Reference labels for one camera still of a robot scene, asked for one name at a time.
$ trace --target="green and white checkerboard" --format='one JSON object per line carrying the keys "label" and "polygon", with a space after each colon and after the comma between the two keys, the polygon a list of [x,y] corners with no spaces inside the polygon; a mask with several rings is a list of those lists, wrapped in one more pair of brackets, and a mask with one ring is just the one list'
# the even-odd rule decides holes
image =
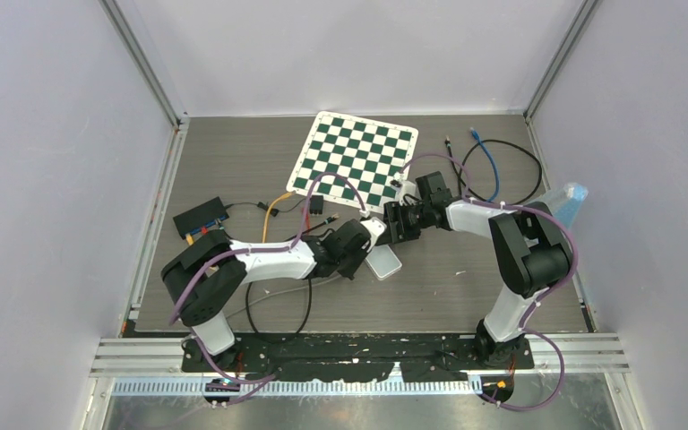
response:
{"label": "green and white checkerboard", "polygon": [[[396,200],[397,193],[389,183],[412,158],[416,140],[415,128],[321,112],[315,117],[286,189],[307,194],[318,175],[334,172],[355,186],[368,210],[383,213],[383,204]],[[359,207],[355,193],[334,176],[324,177],[315,191],[330,202]]]}

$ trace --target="gray wood surface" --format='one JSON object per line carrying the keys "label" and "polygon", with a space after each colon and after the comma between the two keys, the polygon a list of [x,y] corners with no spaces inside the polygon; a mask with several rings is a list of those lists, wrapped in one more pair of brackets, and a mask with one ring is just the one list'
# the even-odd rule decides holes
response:
{"label": "gray wood surface", "polygon": [[[373,116],[380,121],[409,125],[419,131],[416,154],[444,153],[449,134],[457,156],[465,155],[472,141],[469,127],[482,138],[515,142],[527,149],[531,143],[521,116]],[[159,235],[149,282],[144,294],[137,330],[168,328],[173,302],[159,278],[161,268],[186,247],[172,217],[217,195],[225,204],[269,202],[285,192],[288,176],[313,122],[311,117],[195,118],[186,136],[183,155],[167,208],[168,219]],[[500,199],[514,202],[529,193],[537,180],[536,165],[524,154],[502,145],[489,145],[501,177]],[[481,150],[469,163],[472,185],[491,195],[495,188],[489,162]],[[443,173],[455,192],[454,176],[446,159],[422,159],[410,170],[415,178],[433,171]],[[300,200],[293,196],[278,204],[290,208]],[[324,216],[338,212],[343,219],[357,217],[357,210],[326,202]],[[229,211],[228,233],[243,241],[262,241],[264,212],[240,205]],[[284,240],[296,233],[301,212],[297,208],[271,218],[269,241]],[[393,247],[403,267],[379,281],[363,264],[355,279],[338,279],[314,289],[313,309],[307,331],[474,331],[489,312],[502,287],[490,241],[470,234],[426,230],[420,240]],[[252,299],[303,281],[278,279],[255,283]],[[225,307],[227,314],[244,303],[241,287]],[[253,306],[261,331],[293,331],[305,311],[305,292],[271,297]],[[236,331],[248,331],[243,313],[229,318]],[[545,331],[585,331],[573,287],[553,294],[532,317],[530,327]]]}

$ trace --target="gray cable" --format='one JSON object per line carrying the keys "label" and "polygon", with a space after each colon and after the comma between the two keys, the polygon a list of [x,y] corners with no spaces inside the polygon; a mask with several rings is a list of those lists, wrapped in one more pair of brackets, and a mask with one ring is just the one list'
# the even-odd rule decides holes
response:
{"label": "gray cable", "polygon": [[[328,278],[328,279],[324,280],[323,282],[313,284],[313,288],[320,287],[322,285],[328,284],[330,282],[333,282],[334,280],[339,280],[339,279],[341,279],[341,275],[334,276],[333,278]],[[263,300],[266,300],[268,298],[280,296],[281,294],[293,293],[295,291],[302,291],[305,289],[307,289],[307,285],[305,285],[303,287],[292,288],[292,289],[284,289],[283,291],[276,291],[275,293],[266,294],[265,296],[262,296],[262,297],[254,300],[252,302],[249,302],[249,305],[254,306],[254,305],[256,305],[256,304],[258,304],[258,303],[260,303]],[[226,315],[226,318],[230,318],[231,316],[236,316],[238,314],[241,314],[242,312],[244,312],[245,309],[246,309],[246,306],[242,306],[241,308],[237,309],[236,311]]]}

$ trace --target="black metal plate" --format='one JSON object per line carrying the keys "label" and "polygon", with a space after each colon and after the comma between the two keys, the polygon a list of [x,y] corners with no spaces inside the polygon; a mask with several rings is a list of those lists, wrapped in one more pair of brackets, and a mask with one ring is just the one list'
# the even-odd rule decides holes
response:
{"label": "black metal plate", "polygon": [[[288,335],[263,336],[280,341]],[[463,370],[495,370],[474,361],[470,343],[471,338],[459,333],[320,333],[300,335],[282,344],[253,333],[236,333],[236,345],[215,359],[222,359],[219,364],[226,371],[240,368],[253,374],[249,379],[275,373],[279,381],[289,382],[382,381],[399,362],[405,382],[458,381],[467,379]],[[211,372],[195,341],[187,341],[184,349],[191,357],[184,355],[184,372]],[[518,369],[534,367],[527,340],[515,353],[515,360]]]}

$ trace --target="white wall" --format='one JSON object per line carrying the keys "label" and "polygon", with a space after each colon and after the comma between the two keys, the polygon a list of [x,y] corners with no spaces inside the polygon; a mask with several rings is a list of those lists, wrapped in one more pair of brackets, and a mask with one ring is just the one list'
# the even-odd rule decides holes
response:
{"label": "white wall", "polygon": [[522,111],[581,4],[131,1],[190,116]]}
{"label": "white wall", "polygon": [[0,429],[70,427],[170,135],[97,1],[0,0]]}
{"label": "white wall", "polygon": [[651,428],[688,428],[688,2],[603,2],[535,125],[555,182],[589,188],[581,273]]}

